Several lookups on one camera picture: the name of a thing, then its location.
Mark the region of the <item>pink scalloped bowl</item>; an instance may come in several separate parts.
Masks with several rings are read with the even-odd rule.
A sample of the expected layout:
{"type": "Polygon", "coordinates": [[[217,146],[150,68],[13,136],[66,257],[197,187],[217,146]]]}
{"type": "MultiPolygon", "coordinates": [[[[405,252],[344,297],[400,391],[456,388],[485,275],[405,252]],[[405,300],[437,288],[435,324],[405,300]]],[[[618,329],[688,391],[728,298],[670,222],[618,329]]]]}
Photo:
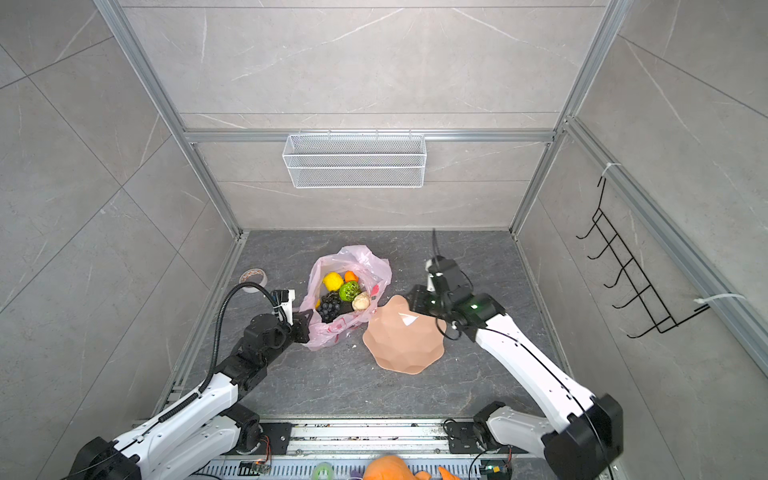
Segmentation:
{"type": "Polygon", "coordinates": [[[379,367],[417,375],[445,354],[439,326],[445,322],[412,311],[404,296],[395,295],[368,322],[363,342],[379,367]]]}

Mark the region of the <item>pink plastic bag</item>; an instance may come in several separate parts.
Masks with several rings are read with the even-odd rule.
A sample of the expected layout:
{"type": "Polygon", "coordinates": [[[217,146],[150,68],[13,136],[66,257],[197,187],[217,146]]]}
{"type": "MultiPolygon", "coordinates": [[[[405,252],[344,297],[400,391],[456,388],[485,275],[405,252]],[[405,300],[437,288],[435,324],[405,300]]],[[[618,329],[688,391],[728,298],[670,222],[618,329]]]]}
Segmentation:
{"type": "Polygon", "coordinates": [[[317,351],[334,345],[371,320],[391,281],[389,261],[365,245],[345,246],[316,260],[300,305],[311,314],[306,347],[317,351]]]}

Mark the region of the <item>green fake fruit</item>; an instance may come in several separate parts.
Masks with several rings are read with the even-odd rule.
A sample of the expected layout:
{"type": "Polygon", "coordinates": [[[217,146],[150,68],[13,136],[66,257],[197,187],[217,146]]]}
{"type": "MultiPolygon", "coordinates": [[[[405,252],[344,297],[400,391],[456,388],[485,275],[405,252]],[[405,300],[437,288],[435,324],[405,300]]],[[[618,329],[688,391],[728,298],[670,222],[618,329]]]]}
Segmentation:
{"type": "Polygon", "coordinates": [[[338,291],[339,298],[343,302],[352,302],[352,300],[362,292],[359,283],[349,282],[344,285],[338,291]]]}

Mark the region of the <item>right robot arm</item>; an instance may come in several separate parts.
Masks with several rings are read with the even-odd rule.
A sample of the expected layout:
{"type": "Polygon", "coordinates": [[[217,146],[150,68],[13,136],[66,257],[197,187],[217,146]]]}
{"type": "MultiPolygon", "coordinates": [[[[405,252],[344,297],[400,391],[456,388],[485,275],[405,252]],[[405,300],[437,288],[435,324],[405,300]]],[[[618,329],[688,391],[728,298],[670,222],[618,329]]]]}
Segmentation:
{"type": "Polygon", "coordinates": [[[517,448],[544,459],[560,479],[597,479],[612,472],[624,450],[623,409],[612,396],[595,396],[560,369],[518,328],[492,296],[476,293],[453,259],[439,254],[426,263],[427,282],[407,299],[435,317],[438,332],[468,338],[519,382],[541,410],[524,414],[493,402],[473,418],[484,452],[517,448]]]}

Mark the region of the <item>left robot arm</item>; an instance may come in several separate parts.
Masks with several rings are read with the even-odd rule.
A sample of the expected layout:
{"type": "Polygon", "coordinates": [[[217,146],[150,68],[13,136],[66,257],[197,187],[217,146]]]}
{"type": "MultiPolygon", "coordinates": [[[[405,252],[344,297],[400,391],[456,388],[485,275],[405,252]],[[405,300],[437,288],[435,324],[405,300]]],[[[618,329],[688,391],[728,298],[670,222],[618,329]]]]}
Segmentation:
{"type": "Polygon", "coordinates": [[[309,341],[312,310],[281,322],[254,317],[212,377],[134,429],[107,441],[96,437],[76,454],[68,479],[184,479],[233,449],[252,452],[260,417],[239,404],[293,343],[309,341]]]}

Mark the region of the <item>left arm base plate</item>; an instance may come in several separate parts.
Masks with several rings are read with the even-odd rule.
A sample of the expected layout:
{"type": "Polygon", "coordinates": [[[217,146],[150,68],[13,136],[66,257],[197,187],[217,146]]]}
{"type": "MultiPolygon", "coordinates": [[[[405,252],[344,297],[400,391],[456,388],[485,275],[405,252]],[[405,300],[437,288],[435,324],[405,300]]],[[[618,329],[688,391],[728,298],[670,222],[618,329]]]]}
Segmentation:
{"type": "Polygon", "coordinates": [[[288,422],[253,423],[241,429],[235,451],[240,455],[285,455],[292,429],[288,422]]]}

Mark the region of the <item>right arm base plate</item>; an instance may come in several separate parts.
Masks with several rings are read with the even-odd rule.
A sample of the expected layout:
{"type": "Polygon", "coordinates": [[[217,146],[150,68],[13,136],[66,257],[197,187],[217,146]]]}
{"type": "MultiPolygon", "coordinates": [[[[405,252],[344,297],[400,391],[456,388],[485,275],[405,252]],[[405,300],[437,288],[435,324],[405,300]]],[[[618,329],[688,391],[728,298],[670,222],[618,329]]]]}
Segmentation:
{"type": "Polygon", "coordinates": [[[451,454],[475,454],[482,451],[503,454],[525,453],[525,450],[518,447],[502,445],[492,440],[489,433],[471,421],[463,422],[448,418],[442,422],[442,429],[447,437],[451,454]]]}

